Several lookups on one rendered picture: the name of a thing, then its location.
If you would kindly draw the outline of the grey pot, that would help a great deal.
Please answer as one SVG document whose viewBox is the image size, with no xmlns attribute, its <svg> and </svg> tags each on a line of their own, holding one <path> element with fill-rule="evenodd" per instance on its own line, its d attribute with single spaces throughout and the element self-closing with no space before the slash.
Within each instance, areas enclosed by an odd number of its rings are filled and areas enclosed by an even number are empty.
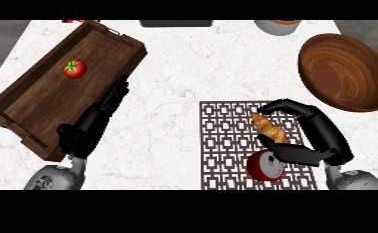
<svg viewBox="0 0 378 233">
<path fill-rule="evenodd" d="M 300 20 L 256 20 L 254 23 L 271 35 L 285 36 L 296 31 Z"/>
</svg>

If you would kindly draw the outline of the dark wooden tray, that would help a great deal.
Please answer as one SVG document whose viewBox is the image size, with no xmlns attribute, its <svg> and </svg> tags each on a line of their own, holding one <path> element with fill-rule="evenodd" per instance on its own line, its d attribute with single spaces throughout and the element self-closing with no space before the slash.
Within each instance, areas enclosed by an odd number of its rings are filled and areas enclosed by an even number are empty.
<svg viewBox="0 0 378 233">
<path fill-rule="evenodd" d="M 0 93 L 0 126 L 21 137 L 21 143 L 43 160 L 64 159 L 58 126 L 77 121 L 118 78 L 132 74 L 145 56 L 139 40 L 89 21 Z M 64 73 L 65 64 L 74 59 L 87 66 L 77 79 Z"/>
</svg>

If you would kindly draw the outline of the brown wooden bowl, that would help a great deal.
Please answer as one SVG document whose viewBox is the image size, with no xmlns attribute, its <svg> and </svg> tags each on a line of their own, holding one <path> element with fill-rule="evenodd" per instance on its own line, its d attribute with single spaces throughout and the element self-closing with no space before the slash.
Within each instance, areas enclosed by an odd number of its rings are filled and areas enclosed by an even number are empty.
<svg viewBox="0 0 378 233">
<path fill-rule="evenodd" d="M 325 104 L 350 112 L 378 111 L 378 52 L 358 39 L 315 35 L 300 49 L 299 73 Z"/>
</svg>

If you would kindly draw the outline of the red can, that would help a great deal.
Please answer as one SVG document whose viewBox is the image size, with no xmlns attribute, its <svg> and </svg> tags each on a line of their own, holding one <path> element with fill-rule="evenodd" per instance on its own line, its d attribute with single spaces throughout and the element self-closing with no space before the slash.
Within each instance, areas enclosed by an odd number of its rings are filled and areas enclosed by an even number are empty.
<svg viewBox="0 0 378 233">
<path fill-rule="evenodd" d="M 247 172 L 257 181 L 278 181 L 284 175 L 284 163 L 273 152 L 262 150 L 247 160 Z"/>
</svg>

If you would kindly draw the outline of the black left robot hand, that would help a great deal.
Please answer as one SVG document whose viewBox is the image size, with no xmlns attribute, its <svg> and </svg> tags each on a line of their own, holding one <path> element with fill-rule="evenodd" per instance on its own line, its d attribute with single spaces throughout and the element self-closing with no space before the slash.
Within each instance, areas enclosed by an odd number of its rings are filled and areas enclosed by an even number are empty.
<svg viewBox="0 0 378 233">
<path fill-rule="evenodd" d="M 121 77 L 99 102 L 95 102 L 82 114 L 74 125 L 61 124 L 56 132 L 62 152 L 86 159 L 101 141 L 110 119 L 129 93 L 127 78 Z"/>
</svg>

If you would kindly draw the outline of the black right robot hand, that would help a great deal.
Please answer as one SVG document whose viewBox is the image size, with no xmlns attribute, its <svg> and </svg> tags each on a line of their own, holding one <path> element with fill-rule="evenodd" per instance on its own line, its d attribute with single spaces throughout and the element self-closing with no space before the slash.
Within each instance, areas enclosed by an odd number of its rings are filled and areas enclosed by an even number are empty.
<svg viewBox="0 0 378 233">
<path fill-rule="evenodd" d="M 325 161 L 328 165 L 340 166 L 355 158 L 344 135 L 316 106 L 278 99 L 257 111 L 265 115 L 275 111 L 294 115 L 312 144 L 312 148 L 307 148 L 304 145 L 276 143 L 266 134 L 260 134 L 260 143 L 281 162 L 319 166 L 319 162 Z"/>
</svg>

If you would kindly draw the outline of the brown patterned placemat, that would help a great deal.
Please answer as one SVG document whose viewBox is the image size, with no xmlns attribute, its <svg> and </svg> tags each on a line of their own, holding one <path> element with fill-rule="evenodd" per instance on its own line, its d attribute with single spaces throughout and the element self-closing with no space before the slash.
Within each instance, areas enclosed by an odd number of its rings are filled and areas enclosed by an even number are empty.
<svg viewBox="0 0 378 233">
<path fill-rule="evenodd" d="M 316 190 L 309 166 L 287 164 L 278 181 L 256 181 L 247 160 L 263 150 L 251 113 L 268 101 L 201 101 L 201 189 L 203 190 Z"/>
</svg>

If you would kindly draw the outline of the red tomato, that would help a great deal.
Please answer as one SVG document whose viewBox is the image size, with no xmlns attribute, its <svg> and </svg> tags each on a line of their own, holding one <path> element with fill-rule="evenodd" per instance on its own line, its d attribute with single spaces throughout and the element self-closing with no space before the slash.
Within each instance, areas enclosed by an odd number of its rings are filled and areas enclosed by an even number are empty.
<svg viewBox="0 0 378 233">
<path fill-rule="evenodd" d="M 87 66 L 83 60 L 70 60 L 64 67 L 65 76 L 71 79 L 77 79 L 84 76 L 87 71 Z"/>
</svg>

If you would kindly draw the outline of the golden croissant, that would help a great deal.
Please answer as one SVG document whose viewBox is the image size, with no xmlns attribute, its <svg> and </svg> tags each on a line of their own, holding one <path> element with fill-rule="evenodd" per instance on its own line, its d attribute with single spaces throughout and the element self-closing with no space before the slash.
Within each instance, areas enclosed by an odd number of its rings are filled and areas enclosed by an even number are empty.
<svg viewBox="0 0 378 233">
<path fill-rule="evenodd" d="M 260 134 L 266 135 L 276 143 L 290 144 L 285 130 L 263 115 L 251 113 L 251 119 Z"/>
</svg>

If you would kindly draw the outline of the dark grey flat appliance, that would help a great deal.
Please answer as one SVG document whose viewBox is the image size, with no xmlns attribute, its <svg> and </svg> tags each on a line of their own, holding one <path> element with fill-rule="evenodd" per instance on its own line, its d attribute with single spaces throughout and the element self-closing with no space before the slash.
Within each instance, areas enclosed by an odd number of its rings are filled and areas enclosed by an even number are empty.
<svg viewBox="0 0 378 233">
<path fill-rule="evenodd" d="M 139 20 L 144 27 L 211 27 L 213 20 Z"/>
</svg>

